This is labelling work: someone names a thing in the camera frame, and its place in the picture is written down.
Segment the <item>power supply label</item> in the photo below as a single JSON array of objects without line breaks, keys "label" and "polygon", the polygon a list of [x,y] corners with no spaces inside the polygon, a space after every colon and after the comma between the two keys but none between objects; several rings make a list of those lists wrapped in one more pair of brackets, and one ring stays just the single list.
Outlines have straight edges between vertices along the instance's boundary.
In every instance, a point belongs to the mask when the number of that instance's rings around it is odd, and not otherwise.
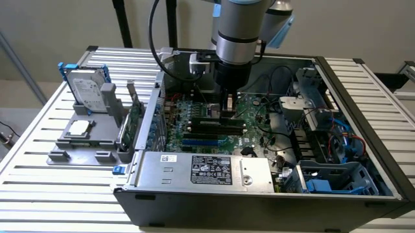
[{"label": "power supply label", "polygon": [[189,181],[197,184],[232,185],[231,158],[192,156]]}]

